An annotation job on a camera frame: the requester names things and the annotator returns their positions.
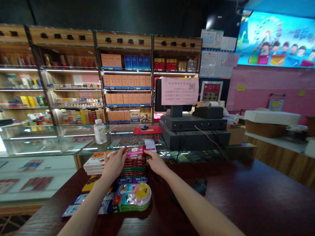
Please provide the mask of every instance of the pink sign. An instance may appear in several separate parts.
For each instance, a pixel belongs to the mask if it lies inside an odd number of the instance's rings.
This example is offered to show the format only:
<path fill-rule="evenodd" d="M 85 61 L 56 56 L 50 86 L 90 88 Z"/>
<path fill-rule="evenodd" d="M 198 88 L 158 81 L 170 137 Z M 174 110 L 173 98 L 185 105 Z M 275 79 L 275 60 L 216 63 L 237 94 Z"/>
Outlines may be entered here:
<path fill-rule="evenodd" d="M 92 98 L 92 93 L 80 93 L 81 98 Z"/>
<path fill-rule="evenodd" d="M 162 77 L 162 105 L 195 105 L 198 101 L 198 78 Z"/>

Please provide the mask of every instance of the ferris wheel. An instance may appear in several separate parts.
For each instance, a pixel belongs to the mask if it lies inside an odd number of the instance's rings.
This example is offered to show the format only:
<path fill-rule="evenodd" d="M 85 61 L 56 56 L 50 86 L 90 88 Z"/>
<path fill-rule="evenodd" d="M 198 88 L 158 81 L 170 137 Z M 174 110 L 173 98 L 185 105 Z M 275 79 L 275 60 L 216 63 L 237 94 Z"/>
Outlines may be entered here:
<path fill-rule="evenodd" d="M 281 22 L 274 16 L 267 17 L 257 25 L 257 30 L 254 32 L 255 45 L 264 42 L 269 42 L 273 45 L 282 35 Z"/>

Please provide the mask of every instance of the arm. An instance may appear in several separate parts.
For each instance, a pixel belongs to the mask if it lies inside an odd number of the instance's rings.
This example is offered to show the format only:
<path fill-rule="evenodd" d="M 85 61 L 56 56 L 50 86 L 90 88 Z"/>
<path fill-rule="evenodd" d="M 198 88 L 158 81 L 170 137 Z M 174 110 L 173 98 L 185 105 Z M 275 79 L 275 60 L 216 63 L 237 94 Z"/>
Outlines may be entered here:
<path fill-rule="evenodd" d="M 152 157 L 149 159 L 151 169 L 170 185 L 188 219 L 201 236 L 244 236 L 221 211 L 170 170 L 157 153 L 144 152 Z"/>
<path fill-rule="evenodd" d="M 126 157 L 125 148 L 110 155 L 109 160 L 104 165 L 102 177 L 96 181 L 91 192 L 58 236 L 91 235 L 103 199 L 112 183 L 120 175 Z"/>

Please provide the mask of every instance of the pos machine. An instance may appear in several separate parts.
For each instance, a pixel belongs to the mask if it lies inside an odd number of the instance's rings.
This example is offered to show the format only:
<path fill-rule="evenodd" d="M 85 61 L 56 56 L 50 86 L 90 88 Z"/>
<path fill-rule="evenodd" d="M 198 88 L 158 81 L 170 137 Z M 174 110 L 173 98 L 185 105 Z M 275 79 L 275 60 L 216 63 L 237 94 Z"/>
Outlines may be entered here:
<path fill-rule="evenodd" d="M 192 115 L 183 114 L 191 111 L 191 105 L 162 105 L 162 80 L 156 80 L 155 111 L 169 115 L 161 116 L 159 127 L 170 150 L 198 150 L 227 146 L 230 133 L 225 131 L 227 120 L 223 119 L 223 108 L 200 107 Z"/>

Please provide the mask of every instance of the wicker basket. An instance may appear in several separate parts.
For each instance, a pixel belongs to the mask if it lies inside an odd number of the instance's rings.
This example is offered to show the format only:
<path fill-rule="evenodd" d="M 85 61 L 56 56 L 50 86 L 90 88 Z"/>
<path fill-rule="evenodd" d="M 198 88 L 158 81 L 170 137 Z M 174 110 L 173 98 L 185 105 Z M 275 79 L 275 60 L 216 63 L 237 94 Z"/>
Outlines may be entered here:
<path fill-rule="evenodd" d="M 272 125 L 245 120 L 246 131 L 266 138 L 278 138 L 285 135 L 286 125 Z"/>
<path fill-rule="evenodd" d="M 308 135 L 315 137 L 315 116 L 307 116 Z"/>

